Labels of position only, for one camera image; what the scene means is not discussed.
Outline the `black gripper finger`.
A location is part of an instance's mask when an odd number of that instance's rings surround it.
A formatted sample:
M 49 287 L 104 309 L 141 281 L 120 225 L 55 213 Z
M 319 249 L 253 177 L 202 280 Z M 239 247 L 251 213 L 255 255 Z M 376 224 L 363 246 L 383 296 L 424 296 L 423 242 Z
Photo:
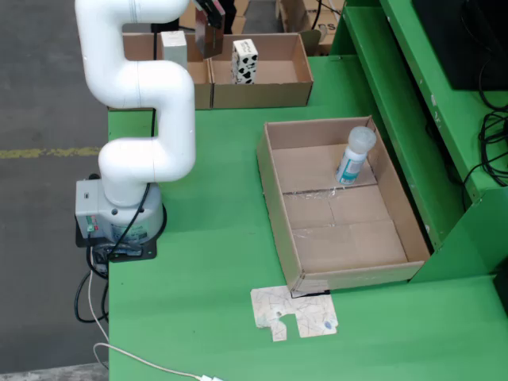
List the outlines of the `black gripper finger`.
M 213 0 L 194 0 L 196 7 L 196 19 L 201 18 L 207 22 L 207 25 L 215 29 L 221 29 L 225 11 L 219 1 Z

